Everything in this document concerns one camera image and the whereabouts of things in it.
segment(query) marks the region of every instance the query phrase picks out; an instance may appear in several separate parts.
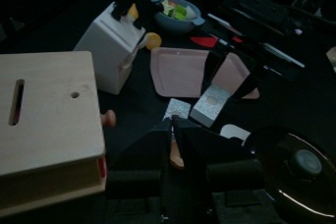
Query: green food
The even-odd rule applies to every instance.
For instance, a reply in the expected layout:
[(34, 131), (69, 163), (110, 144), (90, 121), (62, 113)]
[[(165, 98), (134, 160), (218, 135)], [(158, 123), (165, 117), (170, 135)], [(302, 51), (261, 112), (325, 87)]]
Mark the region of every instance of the green food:
[(177, 20), (189, 20), (187, 17), (190, 18), (191, 16), (189, 16), (189, 10), (191, 10), (191, 7), (189, 6), (187, 8), (181, 5), (177, 4), (175, 2), (170, 1), (170, 0), (165, 0), (162, 1), (163, 7), (165, 7), (165, 11), (163, 14), (167, 15), (169, 17), (177, 19)]

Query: slot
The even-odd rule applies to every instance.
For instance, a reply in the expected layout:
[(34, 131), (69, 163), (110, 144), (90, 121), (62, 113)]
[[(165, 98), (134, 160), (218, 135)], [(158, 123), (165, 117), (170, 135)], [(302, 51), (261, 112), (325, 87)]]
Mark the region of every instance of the slot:
[(15, 87), (13, 108), (11, 108), (10, 122), (9, 122), (11, 126), (18, 125), (21, 121), (25, 87), (26, 87), (26, 81), (17, 80), (17, 87)]

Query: white object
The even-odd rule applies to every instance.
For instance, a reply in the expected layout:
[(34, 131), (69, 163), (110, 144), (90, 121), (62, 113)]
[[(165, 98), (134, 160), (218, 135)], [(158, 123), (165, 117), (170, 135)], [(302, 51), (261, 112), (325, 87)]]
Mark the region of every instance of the white object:
[(2, 55), (0, 115), (0, 216), (106, 189), (90, 52)]
[(194, 106), (191, 117), (211, 127), (230, 96), (229, 91), (213, 84)]
[(193, 106), (189, 102), (171, 98), (165, 114), (165, 119), (171, 118), (174, 115), (178, 115), (182, 118), (189, 118), (191, 107)]
[(95, 19), (74, 50), (93, 52), (98, 89), (119, 94), (146, 29), (134, 26), (131, 16), (123, 16), (117, 21), (111, 15), (114, 6), (115, 3)]
[(221, 129), (219, 134), (229, 139), (239, 138), (242, 140), (243, 144), (246, 143), (246, 140), (247, 140), (249, 136), (251, 135), (251, 133), (249, 131), (246, 131), (243, 128), (241, 128), (233, 124), (225, 125)]

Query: bowl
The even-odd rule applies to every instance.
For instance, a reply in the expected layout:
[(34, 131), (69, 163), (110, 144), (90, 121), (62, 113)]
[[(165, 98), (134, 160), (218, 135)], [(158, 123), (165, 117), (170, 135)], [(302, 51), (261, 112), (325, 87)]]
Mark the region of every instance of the bowl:
[[(163, 2), (165, 0), (151, 0), (153, 2)], [(169, 0), (179, 5), (182, 5), (183, 7), (189, 7), (193, 9), (197, 17), (194, 19), (190, 20), (177, 20), (174, 18), (171, 18), (170, 16), (167, 16), (163, 12), (159, 12), (155, 15), (155, 21), (159, 24), (159, 26), (163, 28), (163, 30), (166, 30), (169, 33), (174, 34), (174, 35), (183, 35), (186, 33), (189, 33), (190, 31), (193, 31), (197, 27), (199, 27), (201, 25), (205, 24), (206, 20), (202, 17), (202, 11), (198, 8), (198, 6), (186, 1), (186, 0)]]

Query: wooden knob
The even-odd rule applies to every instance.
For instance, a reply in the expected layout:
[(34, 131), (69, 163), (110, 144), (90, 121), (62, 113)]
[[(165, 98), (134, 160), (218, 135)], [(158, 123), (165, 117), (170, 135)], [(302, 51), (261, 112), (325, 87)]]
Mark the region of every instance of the wooden knob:
[(109, 110), (106, 114), (101, 115), (102, 125), (115, 127), (118, 118), (114, 110)]

